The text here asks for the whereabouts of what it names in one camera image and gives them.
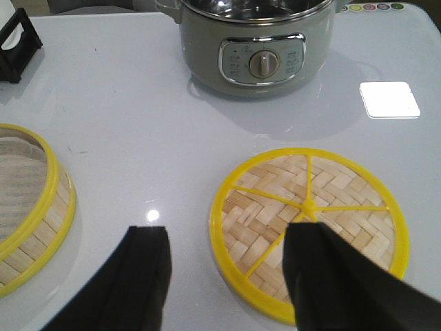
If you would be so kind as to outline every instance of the gray pot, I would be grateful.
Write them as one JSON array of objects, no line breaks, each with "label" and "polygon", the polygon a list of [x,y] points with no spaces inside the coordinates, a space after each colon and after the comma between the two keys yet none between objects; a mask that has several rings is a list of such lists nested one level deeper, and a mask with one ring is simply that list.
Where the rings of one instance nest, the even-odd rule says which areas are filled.
[{"label": "gray pot", "polygon": [[175,0],[193,75],[227,94],[264,97],[304,85],[323,66],[334,15],[348,0]]}]

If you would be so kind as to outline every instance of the woven bamboo base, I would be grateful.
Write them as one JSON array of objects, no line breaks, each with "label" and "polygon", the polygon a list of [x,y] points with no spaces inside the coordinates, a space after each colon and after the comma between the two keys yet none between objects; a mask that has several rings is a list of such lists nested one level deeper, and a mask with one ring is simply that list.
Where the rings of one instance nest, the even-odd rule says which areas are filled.
[{"label": "woven bamboo base", "polygon": [[0,296],[33,276],[66,236],[75,211],[68,173],[46,142],[0,124]]},{"label": "woven bamboo base", "polygon": [[[253,294],[241,294],[263,312],[289,320],[274,316],[264,303],[261,307],[254,300],[261,292],[262,300],[271,297],[290,305],[282,271],[283,237],[289,222],[300,221],[325,222],[381,268],[397,276],[404,273],[402,257],[407,260],[408,254],[402,244],[407,242],[404,220],[375,177],[325,151],[268,152],[244,163],[225,180],[210,225],[215,255],[227,280],[240,277],[248,283]],[[404,237],[399,257],[397,233]]]}]

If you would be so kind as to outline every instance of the bamboo steamer basket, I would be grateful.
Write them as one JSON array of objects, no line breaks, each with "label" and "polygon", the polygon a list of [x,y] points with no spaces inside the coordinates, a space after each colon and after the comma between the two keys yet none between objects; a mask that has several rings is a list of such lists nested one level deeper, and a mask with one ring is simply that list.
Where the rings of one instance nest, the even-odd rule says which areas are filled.
[{"label": "bamboo steamer basket", "polygon": [[226,282],[251,306],[294,325],[282,270],[290,222],[326,223],[354,248],[398,278],[409,258],[409,237],[388,189],[361,165],[312,148],[257,155],[222,183],[209,232]]},{"label": "bamboo steamer basket", "polygon": [[76,194],[37,134],[0,123],[0,297],[34,276],[68,233]]}]

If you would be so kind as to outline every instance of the glossy white surface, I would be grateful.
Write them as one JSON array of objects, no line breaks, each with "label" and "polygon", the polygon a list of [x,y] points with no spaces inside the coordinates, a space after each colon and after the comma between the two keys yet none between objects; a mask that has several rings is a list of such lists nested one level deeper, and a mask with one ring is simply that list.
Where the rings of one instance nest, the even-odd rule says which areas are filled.
[{"label": "glossy white surface", "polygon": [[[373,172],[407,220],[405,280],[441,300],[441,36],[421,10],[336,15],[317,77],[260,101],[191,78],[178,27],[163,14],[32,22],[44,46],[18,85],[0,83],[0,121],[48,141],[72,175],[78,210],[47,266],[0,299],[2,331],[39,330],[129,225],[147,224],[165,225],[172,243],[164,331],[290,330],[228,289],[208,235],[222,180],[253,155],[287,146],[337,152]],[[407,82],[420,117],[370,119],[359,91],[368,81]]]}]

